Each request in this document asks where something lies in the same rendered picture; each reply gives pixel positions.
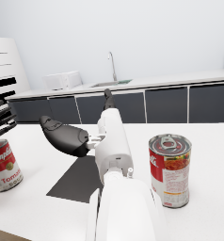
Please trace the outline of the red tomato soup can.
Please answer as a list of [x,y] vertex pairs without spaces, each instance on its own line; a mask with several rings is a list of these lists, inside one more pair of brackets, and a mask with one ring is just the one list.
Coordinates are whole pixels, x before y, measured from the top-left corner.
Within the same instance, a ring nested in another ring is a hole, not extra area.
[[18,185],[23,174],[6,139],[0,139],[0,192]]

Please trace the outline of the red vegetable soup can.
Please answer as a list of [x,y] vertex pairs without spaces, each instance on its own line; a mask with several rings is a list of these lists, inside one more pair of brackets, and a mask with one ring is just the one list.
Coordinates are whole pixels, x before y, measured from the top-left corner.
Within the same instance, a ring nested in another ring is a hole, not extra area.
[[158,135],[149,141],[152,189],[166,207],[179,208],[189,202],[191,147],[187,138],[173,134]]

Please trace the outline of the dark grey square mat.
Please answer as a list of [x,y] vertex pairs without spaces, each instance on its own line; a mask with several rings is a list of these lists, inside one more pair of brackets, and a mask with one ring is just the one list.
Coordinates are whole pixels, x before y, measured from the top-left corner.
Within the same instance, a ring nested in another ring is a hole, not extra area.
[[95,157],[87,155],[76,159],[47,196],[89,203],[97,188],[103,190]]

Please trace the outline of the white slatted shelf unit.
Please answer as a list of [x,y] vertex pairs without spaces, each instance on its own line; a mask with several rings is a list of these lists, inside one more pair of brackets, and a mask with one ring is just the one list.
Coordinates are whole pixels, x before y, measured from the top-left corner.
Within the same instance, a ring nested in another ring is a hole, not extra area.
[[14,39],[0,38],[0,100],[30,90]]

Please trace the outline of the steel kitchen sink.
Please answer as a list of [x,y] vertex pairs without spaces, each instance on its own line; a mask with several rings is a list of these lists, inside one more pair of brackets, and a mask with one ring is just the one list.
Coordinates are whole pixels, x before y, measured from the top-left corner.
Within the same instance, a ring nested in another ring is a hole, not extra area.
[[98,84],[95,84],[95,85],[91,86],[91,88],[109,87],[109,86],[117,86],[117,85],[126,85],[126,84],[129,84],[131,81],[132,81],[132,79],[98,83]]

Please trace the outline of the dark grey kitchen cabinets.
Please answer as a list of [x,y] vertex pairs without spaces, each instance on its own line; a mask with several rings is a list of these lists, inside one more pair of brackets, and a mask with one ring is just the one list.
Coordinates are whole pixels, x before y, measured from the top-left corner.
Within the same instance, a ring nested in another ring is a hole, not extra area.
[[[224,84],[144,89],[113,93],[125,123],[224,122]],[[62,95],[10,100],[19,123],[37,123],[49,116],[63,123],[95,124],[104,109],[105,97]]]

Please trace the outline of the white microwave oven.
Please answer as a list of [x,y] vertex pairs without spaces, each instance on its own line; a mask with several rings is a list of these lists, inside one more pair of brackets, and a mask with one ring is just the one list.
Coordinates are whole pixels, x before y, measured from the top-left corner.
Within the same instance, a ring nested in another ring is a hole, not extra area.
[[72,89],[82,84],[79,71],[50,74],[42,80],[49,90]]

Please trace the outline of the chrome sink faucet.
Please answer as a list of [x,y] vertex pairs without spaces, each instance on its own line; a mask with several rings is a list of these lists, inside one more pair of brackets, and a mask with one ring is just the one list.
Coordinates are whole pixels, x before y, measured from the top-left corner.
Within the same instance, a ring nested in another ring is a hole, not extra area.
[[111,52],[108,52],[107,58],[110,59],[111,63],[112,63],[113,80],[114,80],[114,82],[118,82],[116,72],[115,72],[114,59],[113,59],[113,55]]

